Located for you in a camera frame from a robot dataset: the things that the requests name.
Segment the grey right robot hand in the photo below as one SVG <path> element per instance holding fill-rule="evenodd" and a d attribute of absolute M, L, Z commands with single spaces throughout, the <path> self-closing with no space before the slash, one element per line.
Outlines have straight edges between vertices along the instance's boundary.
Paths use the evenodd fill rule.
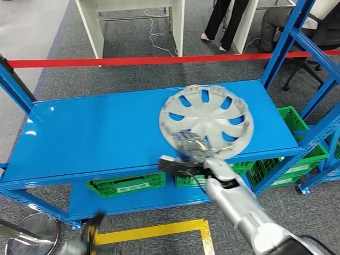
<path fill-rule="evenodd" d="M 178 151 L 195 163 L 203 163 L 206 158 L 213 157 L 210 146 L 196 133 L 182 130 L 174 134 L 174 141 Z"/>

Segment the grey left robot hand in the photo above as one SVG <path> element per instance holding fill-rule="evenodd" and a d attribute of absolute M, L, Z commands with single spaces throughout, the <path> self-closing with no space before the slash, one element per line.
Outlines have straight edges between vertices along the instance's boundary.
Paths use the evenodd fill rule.
<path fill-rule="evenodd" d="M 105 218 L 106 214 L 97 212 L 93 217 L 87 219 L 81 231 L 81 241 L 85 245 L 86 255 L 96 254 L 99 247 L 98 229 Z"/>

